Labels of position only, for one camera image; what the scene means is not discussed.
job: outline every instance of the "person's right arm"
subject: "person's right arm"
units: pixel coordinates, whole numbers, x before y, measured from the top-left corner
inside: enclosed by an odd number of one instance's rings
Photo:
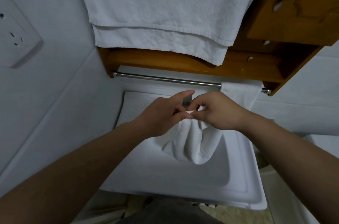
[[[215,128],[243,133],[265,156],[320,223],[339,220],[339,159],[274,122],[246,110],[225,94],[196,97],[187,111]]]

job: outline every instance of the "electrical outlet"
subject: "electrical outlet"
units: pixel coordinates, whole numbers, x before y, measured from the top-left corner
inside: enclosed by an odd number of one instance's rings
[[[0,0],[0,64],[13,67],[42,40],[13,0]]]

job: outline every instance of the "finger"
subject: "finger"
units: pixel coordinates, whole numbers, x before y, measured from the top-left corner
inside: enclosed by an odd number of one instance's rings
[[[192,100],[191,104],[187,107],[186,111],[195,111],[201,105],[206,105],[208,94],[202,94]]]
[[[181,112],[176,113],[175,115],[173,115],[171,117],[172,125],[174,126],[175,124],[182,121],[183,119],[193,119],[193,118],[189,113],[187,113],[185,111],[181,111]]]
[[[177,106],[175,107],[175,110],[177,112],[179,112],[179,111],[186,111],[185,107],[182,104],[177,104]]]
[[[190,115],[193,117],[193,119],[207,121],[207,111],[194,111],[190,113]]]
[[[185,90],[179,93],[176,93],[175,95],[171,96],[169,98],[169,101],[173,103],[174,105],[179,104],[185,97],[188,97],[192,94],[194,94],[195,90]]]

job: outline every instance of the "sink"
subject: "sink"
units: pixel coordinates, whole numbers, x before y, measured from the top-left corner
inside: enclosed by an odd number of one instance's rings
[[[134,119],[145,105],[160,96],[169,97],[125,92],[117,125]],[[205,164],[195,165],[179,162],[161,151],[174,132],[175,127],[166,136],[143,141],[118,165],[101,189],[178,196],[249,209],[267,207],[253,147],[245,136],[236,131],[224,131],[211,159]]]

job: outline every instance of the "person's left hand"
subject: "person's left hand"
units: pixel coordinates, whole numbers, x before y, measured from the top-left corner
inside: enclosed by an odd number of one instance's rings
[[[146,138],[162,136],[179,121],[193,119],[181,105],[181,101],[194,92],[186,90],[170,98],[158,97],[132,122]]]

